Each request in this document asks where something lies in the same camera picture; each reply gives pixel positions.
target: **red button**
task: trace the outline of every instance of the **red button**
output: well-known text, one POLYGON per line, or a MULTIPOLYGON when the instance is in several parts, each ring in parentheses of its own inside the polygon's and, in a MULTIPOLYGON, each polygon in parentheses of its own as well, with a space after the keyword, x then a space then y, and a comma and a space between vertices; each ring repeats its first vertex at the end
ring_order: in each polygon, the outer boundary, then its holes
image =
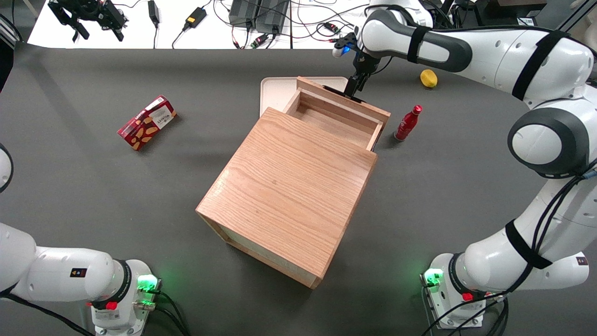
POLYGON ((471 293, 464 293, 462 294, 462 299, 465 302, 473 301, 473 295, 471 293))
POLYGON ((108 310, 116 310, 117 306, 118 306, 117 302, 108 302, 108 303, 106 303, 106 309, 108 309, 108 310))

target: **white tray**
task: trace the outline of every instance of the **white tray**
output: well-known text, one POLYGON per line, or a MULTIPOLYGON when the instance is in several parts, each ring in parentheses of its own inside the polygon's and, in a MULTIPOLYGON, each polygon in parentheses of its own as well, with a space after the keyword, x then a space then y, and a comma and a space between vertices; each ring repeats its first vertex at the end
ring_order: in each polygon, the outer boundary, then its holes
MULTIPOLYGON (((344 91, 348 79, 345 77, 305 77, 321 85, 344 91)), ((261 81, 261 106, 259 116, 270 107, 282 111, 297 90, 296 77, 267 77, 261 81)))

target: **open drawer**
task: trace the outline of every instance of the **open drawer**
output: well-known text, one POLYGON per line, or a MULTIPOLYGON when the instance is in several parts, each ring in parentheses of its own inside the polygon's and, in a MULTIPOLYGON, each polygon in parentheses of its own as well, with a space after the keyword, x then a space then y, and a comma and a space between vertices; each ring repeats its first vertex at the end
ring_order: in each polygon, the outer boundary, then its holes
POLYGON ((297 91, 284 113, 371 151, 390 113, 328 91, 305 78, 297 78, 297 91))

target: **green led light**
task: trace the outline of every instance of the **green led light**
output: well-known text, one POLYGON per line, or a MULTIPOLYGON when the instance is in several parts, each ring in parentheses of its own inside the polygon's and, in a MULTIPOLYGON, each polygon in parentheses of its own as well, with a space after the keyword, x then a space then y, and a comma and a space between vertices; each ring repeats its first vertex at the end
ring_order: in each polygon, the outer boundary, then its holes
POLYGON ((158 278, 152 274, 139 276, 137 278, 137 288, 143 291, 152 291, 158 287, 158 278))
POLYGON ((439 285, 439 282, 444 277, 444 271, 438 268, 430 268, 425 271, 423 277, 425 278, 425 281, 427 281, 429 287, 435 287, 439 285))

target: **red cardboard box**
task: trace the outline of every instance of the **red cardboard box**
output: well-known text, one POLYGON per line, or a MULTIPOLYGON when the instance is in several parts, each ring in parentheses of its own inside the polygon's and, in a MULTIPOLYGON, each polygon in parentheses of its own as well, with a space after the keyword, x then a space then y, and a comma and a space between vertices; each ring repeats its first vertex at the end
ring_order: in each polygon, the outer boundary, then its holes
POLYGON ((138 151, 174 117, 176 117, 176 111, 168 99, 160 95, 136 117, 122 126, 118 130, 118 135, 138 151))

